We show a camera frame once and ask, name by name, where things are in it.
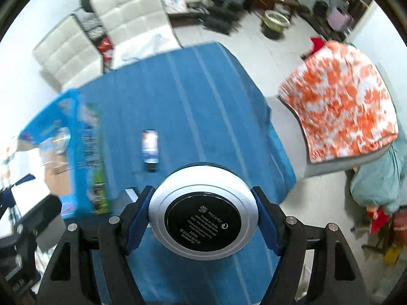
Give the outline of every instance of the orange and white cloth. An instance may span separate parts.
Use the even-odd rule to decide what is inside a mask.
[[[371,153],[397,138],[383,79],[360,50],[329,41],[279,89],[298,115],[312,163]]]

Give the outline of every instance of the blue tablecloth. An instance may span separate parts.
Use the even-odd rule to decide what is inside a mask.
[[[249,187],[261,186],[274,203],[294,186],[294,171],[269,122],[263,95],[218,43],[113,70],[80,92],[101,116],[112,197],[128,187],[158,187],[173,171],[200,161],[229,168]],[[145,129],[158,131],[156,173],[143,166]],[[259,302],[277,261],[259,230],[236,254],[201,262],[170,252],[148,228],[140,248],[128,257],[145,300],[205,305]]]

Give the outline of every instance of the metal screw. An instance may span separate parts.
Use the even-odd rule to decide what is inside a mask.
[[[17,226],[17,234],[21,234],[24,230],[24,226],[22,224],[19,224]]]
[[[75,231],[75,230],[76,230],[76,228],[78,228],[78,225],[77,225],[77,224],[75,224],[75,223],[70,224],[70,225],[68,226],[68,230],[69,230],[70,232]]]
[[[336,232],[339,229],[338,225],[332,222],[328,225],[328,228],[333,232]]]
[[[22,267],[23,266],[23,259],[21,258],[21,256],[19,254],[17,254],[16,256],[16,265],[18,267]]]
[[[290,225],[295,225],[297,223],[297,218],[290,216],[285,218],[285,221],[287,221],[287,223]]]
[[[120,221],[120,217],[118,217],[118,216],[113,216],[113,217],[109,218],[109,224],[112,224],[112,225],[117,224],[119,221]]]

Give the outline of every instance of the pink object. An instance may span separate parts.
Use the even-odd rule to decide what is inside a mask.
[[[334,8],[328,16],[328,24],[334,31],[344,30],[353,20],[347,12],[341,8]]]

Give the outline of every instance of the white tile floor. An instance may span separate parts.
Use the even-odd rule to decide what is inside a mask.
[[[281,82],[302,63],[300,55],[311,49],[310,36],[317,34],[302,18],[294,17],[283,39],[269,40],[260,32],[260,19],[254,13],[245,15],[230,36],[200,25],[176,27],[175,33],[184,47],[208,41],[222,43],[239,59],[264,96],[277,94]],[[353,201],[345,172],[303,180],[288,194],[281,208],[286,215],[296,216],[305,224],[337,223],[356,257],[367,289],[373,290],[384,274],[383,261],[361,249],[367,243],[367,235],[356,239],[350,232],[364,209]],[[312,257],[307,256],[308,267],[311,262]]]

